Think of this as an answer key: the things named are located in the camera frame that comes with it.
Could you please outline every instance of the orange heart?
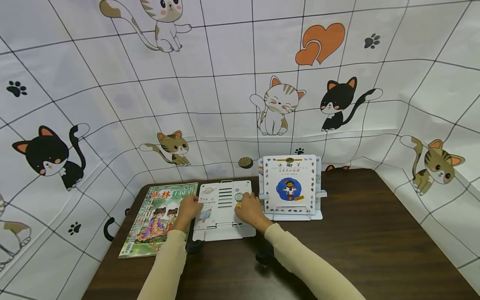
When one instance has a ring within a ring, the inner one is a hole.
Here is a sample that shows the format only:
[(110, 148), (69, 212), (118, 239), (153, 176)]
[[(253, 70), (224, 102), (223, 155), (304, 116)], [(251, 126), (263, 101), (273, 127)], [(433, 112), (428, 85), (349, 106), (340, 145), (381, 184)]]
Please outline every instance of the orange heart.
[(295, 61), (299, 65), (313, 66), (315, 58), (320, 54), (320, 45), (317, 43), (309, 43), (305, 50), (300, 50), (295, 55)]
[(316, 58), (318, 63), (321, 64), (327, 57), (329, 57), (335, 50), (340, 47), (345, 38), (345, 27), (341, 23), (333, 23), (325, 29), (321, 25), (313, 25), (305, 31), (303, 35), (302, 45), (307, 50), (310, 45), (317, 45), (320, 43), (321, 49), (318, 57)]

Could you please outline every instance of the white cat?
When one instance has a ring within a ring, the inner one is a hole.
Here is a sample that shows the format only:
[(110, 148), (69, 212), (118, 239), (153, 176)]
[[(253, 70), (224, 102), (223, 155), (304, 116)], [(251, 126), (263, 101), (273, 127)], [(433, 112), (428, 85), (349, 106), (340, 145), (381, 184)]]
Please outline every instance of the white cat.
[(150, 50), (172, 52), (180, 51), (182, 47), (177, 33), (187, 33), (192, 29), (190, 24), (175, 25), (183, 12), (181, 0), (140, 0), (145, 12), (156, 21), (155, 41), (152, 45), (144, 36), (137, 22), (128, 9), (116, 0), (102, 0), (100, 11), (110, 18), (121, 18), (127, 20), (135, 29), (142, 42)]
[[(0, 217), (5, 210), (5, 202), (0, 195)], [(20, 249), (31, 240), (32, 230), (20, 222), (8, 222), (0, 219), (0, 272), (5, 268)]]
[(282, 84), (278, 78), (272, 76), (270, 89), (262, 98), (251, 95), (250, 101), (260, 109), (257, 127), (263, 135), (283, 135), (288, 130), (285, 114), (293, 112), (305, 91), (297, 91), (293, 86)]

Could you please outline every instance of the magazine cover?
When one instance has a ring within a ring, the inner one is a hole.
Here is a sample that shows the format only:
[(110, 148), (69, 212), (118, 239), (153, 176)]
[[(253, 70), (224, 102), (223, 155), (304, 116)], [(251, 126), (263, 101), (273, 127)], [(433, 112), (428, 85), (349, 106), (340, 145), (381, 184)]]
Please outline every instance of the magazine cover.
[(119, 258), (156, 255), (177, 219), (180, 201), (186, 195), (196, 194), (197, 187), (197, 182), (151, 187), (123, 244)]

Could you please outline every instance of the book cover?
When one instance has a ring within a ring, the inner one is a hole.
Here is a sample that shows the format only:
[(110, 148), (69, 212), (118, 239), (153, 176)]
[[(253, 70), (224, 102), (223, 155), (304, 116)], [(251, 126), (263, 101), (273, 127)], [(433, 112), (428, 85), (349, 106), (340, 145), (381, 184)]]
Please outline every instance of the book cover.
[(177, 219), (183, 197), (197, 193), (198, 183), (151, 187), (120, 251), (119, 258), (156, 255)]
[(263, 158), (266, 213), (315, 214), (317, 157), (315, 155)]
[[(322, 192), (322, 162), (320, 156), (317, 156), (317, 170), (315, 172), (315, 194), (319, 194)], [(258, 167), (258, 182), (259, 182), (259, 195), (265, 194), (264, 191), (264, 159), (261, 157), (257, 163)], [(262, 208), (265, 211), (265, 200), (260, 199), (260, 203), (262, 204)], [(320, 197), (315, 196), (315, 209), (320, 209)]]

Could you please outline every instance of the long sleeve shirt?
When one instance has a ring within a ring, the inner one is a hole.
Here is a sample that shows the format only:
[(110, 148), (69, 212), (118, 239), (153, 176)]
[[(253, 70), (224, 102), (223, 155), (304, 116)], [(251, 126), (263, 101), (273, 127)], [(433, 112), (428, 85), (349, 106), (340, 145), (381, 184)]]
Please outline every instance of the long sleeve shirt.
[[(300, 278), (319, 300), (365, 300), (360, 292), (339, 271), (305, 247), (297, 238), (273, 224), (265, 232), (273, 245), (275, 258), (288, 271)], [(172, 230), (160, 247), (155, 263), (137, 300), (152, 300), (162, 291), (161, 300), (174, 300), (180, 275), (185, 266), (185, 233)], [(165, 272), (169, 277), (158, 280)]]

